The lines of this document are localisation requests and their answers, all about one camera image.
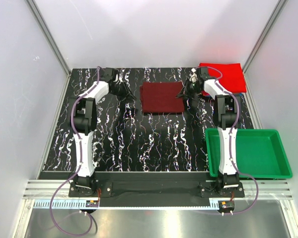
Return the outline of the dark red t-shirt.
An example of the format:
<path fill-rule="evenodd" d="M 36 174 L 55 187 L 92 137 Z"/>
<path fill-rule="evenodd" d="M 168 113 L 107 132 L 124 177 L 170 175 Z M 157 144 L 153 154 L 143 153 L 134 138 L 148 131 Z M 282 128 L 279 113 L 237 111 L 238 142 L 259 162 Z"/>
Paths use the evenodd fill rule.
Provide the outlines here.
<path fill-rule="evenodd" d="M 180 114 L 184 112 L 181 82 L 144 82 L 140 87 L 140 100 L 144 114 Z"/>

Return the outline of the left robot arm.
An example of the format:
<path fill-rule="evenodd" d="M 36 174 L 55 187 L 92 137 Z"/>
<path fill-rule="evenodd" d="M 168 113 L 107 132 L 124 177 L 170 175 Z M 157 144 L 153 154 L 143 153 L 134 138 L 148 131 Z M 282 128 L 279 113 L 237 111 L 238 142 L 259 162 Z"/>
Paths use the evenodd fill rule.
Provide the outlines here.
<path fill-rule="evenodd" d="M 106 95 L 112 94 L 120 101 L 134 100 L 129 86 L 120 78 L 116 68 L 97 68 L 96 80 L 78 96 L 70 100 L 69 126 L 73 132 L 76 169 L 70 177 L 71 189 L 93 196 L 100 189 L 94 176 L 92 140 L 97 126 L 97 103 Z"/>

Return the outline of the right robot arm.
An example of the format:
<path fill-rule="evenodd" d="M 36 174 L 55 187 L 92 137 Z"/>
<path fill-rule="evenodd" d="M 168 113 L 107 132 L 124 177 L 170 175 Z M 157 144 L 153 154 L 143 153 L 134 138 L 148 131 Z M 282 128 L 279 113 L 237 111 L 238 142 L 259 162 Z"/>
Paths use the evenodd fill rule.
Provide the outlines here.
<path fill-rule="evenodd" d="M 220 79 L 223 74 L 210 66 L 191 69 L 190 78 L 176 96 L 193 99 L 206 92 L 214 100 L 213 123 L 220 137 L 220 165 L 214 190 L 220 196 L 231 196 L 239 186 L 236 164 L 236 136 L 240 119 L 240 97 L 226 89 Z"/>

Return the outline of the folded bright red t-shirt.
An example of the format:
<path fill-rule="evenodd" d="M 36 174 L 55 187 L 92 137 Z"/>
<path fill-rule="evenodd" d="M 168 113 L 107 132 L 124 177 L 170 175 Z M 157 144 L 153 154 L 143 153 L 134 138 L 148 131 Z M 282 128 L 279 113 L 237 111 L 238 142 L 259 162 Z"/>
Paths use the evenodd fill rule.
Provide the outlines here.
<path fill-rule="evenodd" d="M 199 67 L 208 67 L 210 76 L 220 77 L 220 84 L 232 93 L 246 93 L 246 82 L 240 63 L 200 63 Z"/>

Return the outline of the green plastic tray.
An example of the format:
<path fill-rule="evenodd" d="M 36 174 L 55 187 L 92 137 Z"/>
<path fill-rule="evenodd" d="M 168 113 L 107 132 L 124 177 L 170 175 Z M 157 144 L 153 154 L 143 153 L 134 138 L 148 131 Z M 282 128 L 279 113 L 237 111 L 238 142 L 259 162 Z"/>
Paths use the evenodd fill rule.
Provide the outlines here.
<path fill-rule="evenodd" d="M 293 173 L 280 135 L 274 129 L 239 129 L 237 168 L 256 179 L 290 179 Z"/>

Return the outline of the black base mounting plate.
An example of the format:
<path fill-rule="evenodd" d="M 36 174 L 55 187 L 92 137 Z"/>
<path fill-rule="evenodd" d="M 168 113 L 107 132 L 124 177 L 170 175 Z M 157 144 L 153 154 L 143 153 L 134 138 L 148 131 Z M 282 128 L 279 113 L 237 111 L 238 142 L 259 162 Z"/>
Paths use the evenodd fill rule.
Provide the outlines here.
<path fill-rule="evenodd" d="M 215 208 L 216 179 L 208 172 L 96 172 L 105 209 Z"/>

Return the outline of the left connector box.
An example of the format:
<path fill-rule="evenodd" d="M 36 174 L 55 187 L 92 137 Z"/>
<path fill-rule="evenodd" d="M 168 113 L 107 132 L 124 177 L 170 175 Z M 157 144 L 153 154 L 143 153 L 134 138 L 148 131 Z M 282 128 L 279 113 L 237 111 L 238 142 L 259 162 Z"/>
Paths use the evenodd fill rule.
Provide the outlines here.
<path fill-rule="evenodd" d="M 86 201 L 86 208 L 98 208 L 99 207 L 99 200 L 87 200 Z"/>

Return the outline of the connector box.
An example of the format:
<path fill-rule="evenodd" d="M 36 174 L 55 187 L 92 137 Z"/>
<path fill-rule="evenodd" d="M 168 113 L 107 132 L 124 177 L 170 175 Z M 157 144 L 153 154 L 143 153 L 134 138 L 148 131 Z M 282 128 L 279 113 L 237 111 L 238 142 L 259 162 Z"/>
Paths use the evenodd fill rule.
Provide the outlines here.
<path fill-rule="evenodd" d="M 87 200 L 86 201 L 86 208 L 98 208 L 99 207 L 99 200 Z"/>
<path fill-rule="evenodd" d="M 221 209 L 234 209 L 235 202 L 232 201 L 219 201 L 219 207 Z"/>

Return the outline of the right connector box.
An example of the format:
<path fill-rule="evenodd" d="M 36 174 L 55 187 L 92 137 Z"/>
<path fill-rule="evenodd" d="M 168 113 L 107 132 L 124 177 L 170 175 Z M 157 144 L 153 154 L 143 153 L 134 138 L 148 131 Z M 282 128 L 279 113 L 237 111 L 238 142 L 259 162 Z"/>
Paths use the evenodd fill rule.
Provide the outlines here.
<path fill-rule="evenodd" d="M 219 207 L 221 209 L 234 209 L 235 202 L 232 201 L 219 201 Z"/>

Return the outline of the left aluminium frame post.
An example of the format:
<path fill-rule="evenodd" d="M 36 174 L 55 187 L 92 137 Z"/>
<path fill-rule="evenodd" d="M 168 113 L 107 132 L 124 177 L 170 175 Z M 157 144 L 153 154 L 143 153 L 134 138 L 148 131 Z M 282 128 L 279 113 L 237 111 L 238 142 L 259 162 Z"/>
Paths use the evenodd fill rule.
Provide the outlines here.
<path fill-rule="evenodd" d="M 69 76 L 71 73 L 71 69 L 69 68 L 68 64 L 66 63 L 65 58 L 63 57 L 56 41 L 54 40 L 52 33 L 49 30 L 49 27 L 34 0 L 25 0 L 25 3 L 29 7 L 34 19 L 36 20 L 40 30 L 42 31 L 48 45 L 50 46 L 54 56 L 56 57 L 58 63 L 60 64 L 64 73 Z"/>

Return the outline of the aluminium frame post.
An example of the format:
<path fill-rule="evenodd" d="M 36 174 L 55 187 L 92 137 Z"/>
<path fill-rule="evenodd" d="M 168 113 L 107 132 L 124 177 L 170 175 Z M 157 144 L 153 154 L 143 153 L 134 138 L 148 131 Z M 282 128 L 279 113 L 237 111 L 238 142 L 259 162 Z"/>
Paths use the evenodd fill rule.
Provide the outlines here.
<path fill-rule="evenodd" d="M 255 59 L 257 53 L 259 52 L 261 46 L 265 42 L 266 38 L 268 37 L 269 33 L 273 29 L 273 26 L 275 25 L 277 19 L 279 18 L 280 14 L 282 13 L 284 7 L 287 4 L 287 0 L 278 0 L 271 15 L 269 16 L 263 30 L 261 31 L 252 51 L 250 52 L 244 66 L 242 67 L 243 73 L 246 73 L 249 69 L 251 63 Z"/>
<path fill-rule="evenodd" d="M 54 56 L 56 57 L 58 63 L 60 64 L 64 73 L 69 76 L 71 73 L 71 69 L 69 68 L 68 64 L 66 63 L 65 58 L 63 57 L 56 41 L 54 40 L 52 33 L 49 30 L 49 27 L 34 0 L 25 0 L 25 3 L 29 7 L 34 19 L 36 20 L 40 30 L 42 31 L 48 45 L 50 46 Z"/>

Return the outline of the right aluminium frame post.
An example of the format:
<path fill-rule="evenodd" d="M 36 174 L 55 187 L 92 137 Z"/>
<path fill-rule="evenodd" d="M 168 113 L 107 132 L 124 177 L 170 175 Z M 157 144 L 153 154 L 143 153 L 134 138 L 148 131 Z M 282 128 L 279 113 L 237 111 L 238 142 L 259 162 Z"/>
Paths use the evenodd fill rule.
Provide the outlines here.
<path fill-rule="evenodd" d="M 273 26 L 275 25 L 277 19 L 279 18 L 280 14 L 282 13 L 284 7 L 287 4 L 287 0 L 278 0 L 271 15 L 269 16 L 263 30 L 261 31 L 252 51 L 250 52 L 244 66 L 242 67 L 243 73 L 246 73 L 249 69 L 251 63 L 255 59 L 257 53 L 259 52 L 261 46 L 265 42 L 266 38 L 268 37 L 269 33 L 273 29 Z"/>

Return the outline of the aluminium front rail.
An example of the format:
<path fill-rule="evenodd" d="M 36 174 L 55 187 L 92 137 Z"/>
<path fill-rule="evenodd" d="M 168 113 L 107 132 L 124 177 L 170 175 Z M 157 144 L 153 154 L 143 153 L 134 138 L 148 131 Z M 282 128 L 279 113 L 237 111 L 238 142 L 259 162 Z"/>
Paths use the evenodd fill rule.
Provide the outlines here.
<path fill-rule="evenodd" d="M 28 182 L 15 238 L 298 238 L 298 212 L 287 181 L 243 180 L 235 208 L 218 212 L 222 198 L 203 182 L 209 178 L 101 180 L 91 198 L 69 197 L 60 180 Z M 87 215 L 79 213 L 88 209 Z"/>

